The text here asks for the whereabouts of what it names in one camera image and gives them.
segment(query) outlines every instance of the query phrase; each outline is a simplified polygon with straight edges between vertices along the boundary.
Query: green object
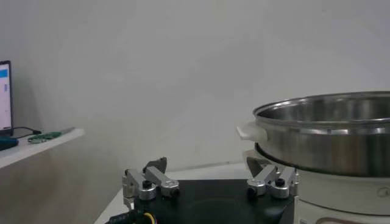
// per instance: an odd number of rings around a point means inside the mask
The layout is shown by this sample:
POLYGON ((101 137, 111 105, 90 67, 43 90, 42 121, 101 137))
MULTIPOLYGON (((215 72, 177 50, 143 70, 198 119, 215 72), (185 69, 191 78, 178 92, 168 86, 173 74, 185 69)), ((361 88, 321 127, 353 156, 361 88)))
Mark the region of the green object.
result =
POLYGON ((74 130, 74 127, 73 128, 67 128, 67 129, 62 130, 62 131, 53 131, 53 132, 45 133, 45 134, 42 134, 42 135, 35 135, 35 136, 29 138, 28 141, 31 144, 38 144, 38 143, 42 143, 42 142, 46 142, 48 140, 52 140, 52 139, 58 138, 61 135, 64 135, 64 134, 66 134, 68 132, 71 132, 73 130, 74 130))

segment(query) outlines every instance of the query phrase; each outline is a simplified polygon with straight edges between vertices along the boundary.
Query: stainless steel pot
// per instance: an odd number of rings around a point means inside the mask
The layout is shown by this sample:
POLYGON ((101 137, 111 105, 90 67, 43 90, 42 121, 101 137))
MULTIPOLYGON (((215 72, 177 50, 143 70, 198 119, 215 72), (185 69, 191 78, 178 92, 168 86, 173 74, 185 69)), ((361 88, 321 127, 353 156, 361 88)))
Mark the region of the stainless steel pot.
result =
POLYGON ((299 169, 390 177, 390 92, 284 100, 253 111, 237 131, 260 153, 299 169))

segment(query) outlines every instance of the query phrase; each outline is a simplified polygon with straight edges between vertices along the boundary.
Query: pot handle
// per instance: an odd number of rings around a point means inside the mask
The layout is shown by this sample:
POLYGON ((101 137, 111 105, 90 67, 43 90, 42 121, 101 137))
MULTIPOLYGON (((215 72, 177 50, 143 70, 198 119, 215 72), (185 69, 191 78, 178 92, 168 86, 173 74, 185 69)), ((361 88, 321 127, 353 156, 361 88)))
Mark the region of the pot handle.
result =
POLYGON ((258 126, 255 121, 236 127, 236 130, 241 140, 253 142, 266 142, 268 140, 267 131, 258 126))

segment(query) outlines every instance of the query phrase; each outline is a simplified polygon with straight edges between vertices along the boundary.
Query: black cable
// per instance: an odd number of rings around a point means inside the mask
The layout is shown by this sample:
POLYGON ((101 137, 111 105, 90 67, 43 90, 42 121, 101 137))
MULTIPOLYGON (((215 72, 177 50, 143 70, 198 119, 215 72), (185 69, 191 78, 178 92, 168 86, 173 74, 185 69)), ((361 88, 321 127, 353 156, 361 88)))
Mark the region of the black cable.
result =
POLYGON ((31 133, 30 134, 26 134, 26 135, 22 135, 22 136, 19 136, 19 137, 16 137, 14 139, 24 138, 24 137, 27 137, 27 136, 30 136, 30 135, 42 134, 42 131, 35 130, 35 129, 29 128, 29 127, 15 127, 15 128, 7 129, 7 130, 15 130, 15 129, 27 129, 27 130, 31 131, 31 133))

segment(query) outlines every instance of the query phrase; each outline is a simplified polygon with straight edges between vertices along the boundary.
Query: white table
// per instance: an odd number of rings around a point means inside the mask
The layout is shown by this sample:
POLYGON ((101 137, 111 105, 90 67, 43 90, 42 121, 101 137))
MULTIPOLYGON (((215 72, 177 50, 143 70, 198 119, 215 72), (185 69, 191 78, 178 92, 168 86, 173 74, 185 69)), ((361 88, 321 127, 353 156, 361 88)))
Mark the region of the white table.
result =
POLYGON ((0 169, 37 153, 76 139, 82 135, 84 135, 84 130, 76 128, 58 138, 39 144, 29 144, 27 140, 30 136, 21 138, 19 139, 19 144, 17 146, 0 151, 0 169))
MULTIPOLYGON (((248 179, 251 177, 244 163, 167 172, 166 175, 176 180, 248 179)), ((111 216, 127 211, 127 207, 123 204, 122 190, 120 190, 94 224, 105 224, 111 216)))

